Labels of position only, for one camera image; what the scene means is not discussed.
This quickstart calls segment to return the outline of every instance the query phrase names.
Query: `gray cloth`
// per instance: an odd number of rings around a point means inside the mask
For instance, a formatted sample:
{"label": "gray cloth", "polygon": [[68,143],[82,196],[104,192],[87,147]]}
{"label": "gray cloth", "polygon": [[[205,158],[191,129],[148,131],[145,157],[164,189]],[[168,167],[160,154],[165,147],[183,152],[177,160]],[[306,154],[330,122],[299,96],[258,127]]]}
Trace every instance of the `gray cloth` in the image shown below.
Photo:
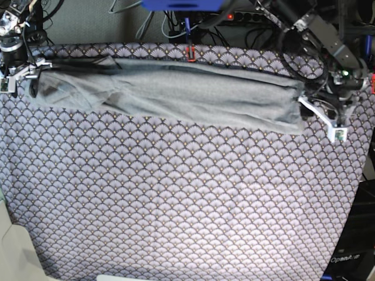
{"label": "gray cloth", "polygon": [[177,61],[70,60],[41,73],[42,106],[301,134],[303,84],[286,77]]}

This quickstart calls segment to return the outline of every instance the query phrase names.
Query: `folded gray fabric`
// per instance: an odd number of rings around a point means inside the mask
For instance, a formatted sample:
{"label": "folded gray fabric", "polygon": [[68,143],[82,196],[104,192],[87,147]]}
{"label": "folded gray fabric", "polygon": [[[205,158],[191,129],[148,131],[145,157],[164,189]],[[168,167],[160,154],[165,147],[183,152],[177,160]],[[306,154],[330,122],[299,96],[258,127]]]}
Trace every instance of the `folded gray fabric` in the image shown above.
{"label": "folded gray fabric", "polygon": [[132,116],[157,116],[205,125],[303,131],[300,81],[255,71],[177,61],[113,59],[54,61],[42,71],[40,106]]}

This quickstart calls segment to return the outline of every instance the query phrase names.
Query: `blue device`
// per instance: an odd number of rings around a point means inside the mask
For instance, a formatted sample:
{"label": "blue device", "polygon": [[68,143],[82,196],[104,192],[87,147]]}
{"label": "blue device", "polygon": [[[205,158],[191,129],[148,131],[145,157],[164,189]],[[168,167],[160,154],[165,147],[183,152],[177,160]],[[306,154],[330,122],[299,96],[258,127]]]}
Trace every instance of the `blue device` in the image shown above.
{"label": "blue device", "polygon": [[218,11],[224,0],[143,0],[150,11]]}

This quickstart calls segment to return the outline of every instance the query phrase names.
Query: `red clip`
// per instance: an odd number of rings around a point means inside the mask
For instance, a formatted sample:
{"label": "red clip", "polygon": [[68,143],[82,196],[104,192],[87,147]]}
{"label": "red clip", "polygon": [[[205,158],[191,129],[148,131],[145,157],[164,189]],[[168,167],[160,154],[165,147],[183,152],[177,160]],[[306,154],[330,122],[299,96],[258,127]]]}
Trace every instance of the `red clip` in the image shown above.
{"label": "red clip", "polygon": [[194,46],[186,47],[186,56],[187,56],[188,62],[193,63],[193,62],[196,61],[196,59],[195,59],[195,47]]}

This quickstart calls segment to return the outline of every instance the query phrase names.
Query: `patterned fabric surface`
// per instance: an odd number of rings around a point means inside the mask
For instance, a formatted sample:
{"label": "patterned fabric surface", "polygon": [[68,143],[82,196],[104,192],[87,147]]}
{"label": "patterned fabric surface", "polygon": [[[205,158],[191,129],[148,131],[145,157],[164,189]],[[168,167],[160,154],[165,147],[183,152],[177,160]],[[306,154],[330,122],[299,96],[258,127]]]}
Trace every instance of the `patterned fabric surface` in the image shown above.
{"label": "patterned fabric surface", "polygon": [[[105,44],[34,54],[185,59],[184,49]],[[196,50],[202,63],[287,74],[272,52]],[[292,59],[308,77],[322,71]],[[0,185],[13,223],[61,280],[319,280],[375,124],[370,87],[358,93],[349,141],[335,144],[316,118],[302,136],[278,135],[35,108],[20,92],[0,99]]]}

